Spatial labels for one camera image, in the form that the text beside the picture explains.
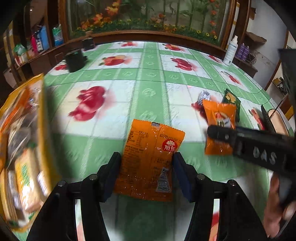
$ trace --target barcode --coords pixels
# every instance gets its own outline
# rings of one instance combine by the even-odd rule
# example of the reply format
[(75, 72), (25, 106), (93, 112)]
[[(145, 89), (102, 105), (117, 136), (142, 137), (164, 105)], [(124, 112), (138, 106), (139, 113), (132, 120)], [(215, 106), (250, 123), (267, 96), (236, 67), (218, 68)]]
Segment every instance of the barcode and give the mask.
[(159, 176), (159, 179), (157, 181), (157, 192), (170, 192), (170, 185), (168, 183), (168, 177), (166, 175), (168, 169), (163, 167), (161, 170), (161, 174)]

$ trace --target white spray bottle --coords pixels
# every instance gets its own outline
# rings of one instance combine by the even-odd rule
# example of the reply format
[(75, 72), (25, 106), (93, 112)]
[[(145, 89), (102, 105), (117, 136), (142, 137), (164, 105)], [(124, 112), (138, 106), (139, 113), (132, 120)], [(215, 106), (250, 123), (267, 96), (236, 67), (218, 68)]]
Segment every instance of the white spray bottle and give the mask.
[(230, 66), (236, 51), (237, 51), (237, 36), (235, 35), (232, 41), (229, 42), (229, 46), (225, 54), (225, 57), (223, 59), (223, 63)]

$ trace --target human hand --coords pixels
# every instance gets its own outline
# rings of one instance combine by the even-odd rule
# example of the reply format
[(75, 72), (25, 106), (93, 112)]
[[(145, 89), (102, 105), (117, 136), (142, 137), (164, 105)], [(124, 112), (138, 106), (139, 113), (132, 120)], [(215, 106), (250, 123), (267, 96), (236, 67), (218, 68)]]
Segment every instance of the human hand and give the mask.
[(279, 202), (279, 176), (274, 173), (270, 180), (270, 189), (264, 210), (263, 227), (267, 236), (274, 238), (280, 230), (280, 221), (288, 221), (296, 211), (296, 201), (291, 202), (284, 210)]

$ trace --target black robotic claw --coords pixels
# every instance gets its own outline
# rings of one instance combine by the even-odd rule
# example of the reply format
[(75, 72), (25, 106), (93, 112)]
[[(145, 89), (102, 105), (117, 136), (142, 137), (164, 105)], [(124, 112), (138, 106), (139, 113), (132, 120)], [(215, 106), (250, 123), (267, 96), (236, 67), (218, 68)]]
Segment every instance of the black robotic claw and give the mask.
[[(109, 241), (99, 203), (110, 197), (120, 162), (120, 154), (114, 153), (97, 174), (82, 182), (60, 181), (39, 212), (27, 241), (77, 241), (75, 199), (81, 200), (85, 240)], [(217, 240), (267, 240), (259, 217), (236, 181), (220, 183), (197, 174), (180, 153), (173, 155), (172, 164), (183, 195), (195, 202), (185, 241), (209, 240), (214, 199), (220, 199)]]

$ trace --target red logo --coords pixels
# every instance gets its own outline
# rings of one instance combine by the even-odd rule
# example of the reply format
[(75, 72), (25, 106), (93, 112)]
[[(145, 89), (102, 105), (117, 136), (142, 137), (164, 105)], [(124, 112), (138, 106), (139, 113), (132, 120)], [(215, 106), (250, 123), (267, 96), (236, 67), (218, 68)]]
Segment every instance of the red logo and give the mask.
[(170, 140), (170, 139), (166, 139), (162, 145), (163, 150), (171, 151), (171, 152), (175, 152), (177, 147), (178, 147), (177, 143), (173, 140)]

